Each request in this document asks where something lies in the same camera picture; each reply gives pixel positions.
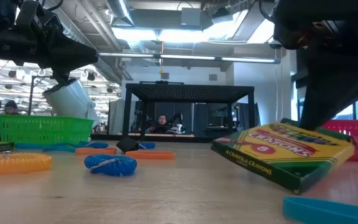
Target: man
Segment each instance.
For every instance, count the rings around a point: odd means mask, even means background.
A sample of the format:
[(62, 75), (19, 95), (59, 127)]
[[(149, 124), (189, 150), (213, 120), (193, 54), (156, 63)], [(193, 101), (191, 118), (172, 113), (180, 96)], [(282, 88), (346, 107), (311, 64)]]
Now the man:
[(146, 133), (157, 133), (157, 134), (165, 134), (167, 131), (178, 131), (177, 127), (168, 127), (167, 116), (165, 114), (161, 114), (158, 117), (157, 127), (151, 126), (146, 130)]
[(19, 112), (17, 111), (17, 104), (13, 100), (9, 100), (5, 104), (5, 114), (6, 115), (19, 115)]

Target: white wall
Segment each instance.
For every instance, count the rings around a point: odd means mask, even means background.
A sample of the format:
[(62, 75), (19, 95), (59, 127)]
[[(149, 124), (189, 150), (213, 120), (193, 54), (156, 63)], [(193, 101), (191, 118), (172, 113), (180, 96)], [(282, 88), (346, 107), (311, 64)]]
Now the white wall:
[[(126, 70), (133, 77), (133, 81), (122, 81), (121, 97), (125, 100), (127, 83), (139, 83), (140, 81), (159, 81), (161, 80), (160, 67), (130, 66)], [(225, 73), (220, 68), (192, 67), (190, 70), (186, 67), (164, 67), (164, 72), (169, 73), (169, 82), (184, 82), (188, 85), (225, 85)], [(210, 81), (209, 74), (217, 74), (217, 81)]]
[(234, 63), (226, 70), (226, 85), (234, 85)]
[[(234, 63), (234, 84), (255, 87), (254, 97), (259, 106), (261, 124), (275, 122), (276, 110), (278, 120), (282, 117), (291, 118), (291, 76), (288, 55), (283, 58), (280, 65)], [(239, 102), (247, 103), (248, 99), (243, 98)]]

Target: black table frame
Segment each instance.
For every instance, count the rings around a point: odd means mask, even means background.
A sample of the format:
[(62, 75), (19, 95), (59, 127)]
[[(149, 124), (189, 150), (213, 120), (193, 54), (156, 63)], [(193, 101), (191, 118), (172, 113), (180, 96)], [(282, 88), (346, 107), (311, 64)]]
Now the black table frame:
[[(146, 99), (137, 93), (139, 88), (159, 88), (159, 89), (170, 89), (170, 88), (180, 88), (180, 89), (207, 89), (207, 90), (238, 90), (241, 93), (236, 95), (233, 98), (226, 100), (217, 100), (217, 99)], [(122, 125), (122, 137), (128, 137), (129, 135), (129, 119), (131, 115), (131, 103), (132, 103), (132, 94), (138, 97), (143, 102), (142, 107), (142, 126), (140, 130), (140, 139), (144, 140), (145, 138), (145, 129), (146, 129), (146, 114), (147, 114), (147, 105), (151, 102), (177, 102), (177, 103), (226, 103), (227, 104), (227, 126), (233, 126), (233, 117), (232, 117), (232, 104), (241, 98), (248, 96), (248, 104), (254, 105), (254, 91), (253, 86), (216, 86), (216, 85), (171, 85), (171, 84), (136, 84), (128, 83), (126, 85), (126, 95), (125, 95), (125, 106), (124, 106), (124, 123)], [(255, 127), (255, 109), (253, 106), (248, 107), (248, 122), (249, 128)]]

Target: orange bracelet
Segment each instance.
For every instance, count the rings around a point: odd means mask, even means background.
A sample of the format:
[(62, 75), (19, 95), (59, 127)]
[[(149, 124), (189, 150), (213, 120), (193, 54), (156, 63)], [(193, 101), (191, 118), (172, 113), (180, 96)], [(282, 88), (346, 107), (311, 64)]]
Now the orange bracelet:
[(125, 153), (125, 156), (129, 156), (134, 159), (175, 159), (175, 153), (168, 151), (129, 151)]
[(75, 149), (75, 154), (106, 154), (106, 155), (115, 155), (117, 149), (114, 147), (107, 147), (105, 149), (92, 149), (92, 148), (78, 148)]

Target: glass wall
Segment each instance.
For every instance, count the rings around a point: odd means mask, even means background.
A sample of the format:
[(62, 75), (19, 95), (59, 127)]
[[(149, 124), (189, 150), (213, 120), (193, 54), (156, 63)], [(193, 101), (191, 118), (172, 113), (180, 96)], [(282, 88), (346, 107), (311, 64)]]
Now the glass wall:
[(353, 119), (353, 105), (349, 105), (333, 117), (333, 119)]

